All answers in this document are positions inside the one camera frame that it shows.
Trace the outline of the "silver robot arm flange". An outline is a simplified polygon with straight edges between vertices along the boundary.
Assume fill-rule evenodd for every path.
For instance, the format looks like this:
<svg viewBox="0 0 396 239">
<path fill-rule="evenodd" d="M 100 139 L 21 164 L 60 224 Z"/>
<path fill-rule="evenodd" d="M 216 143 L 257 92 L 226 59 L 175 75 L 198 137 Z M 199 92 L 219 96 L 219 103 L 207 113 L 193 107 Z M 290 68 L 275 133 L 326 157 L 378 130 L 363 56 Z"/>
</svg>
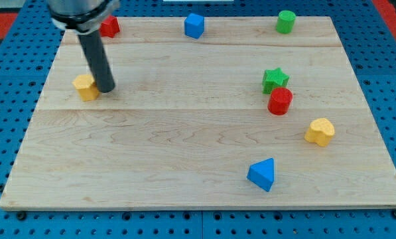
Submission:
<svg viewBox="0 0 396 239">
<path fill-rule="evenodd" d="M 100 28 L 120 0 L 46 0 L 46 6 L 57 28 L 87 35 Z"/>
</svg>

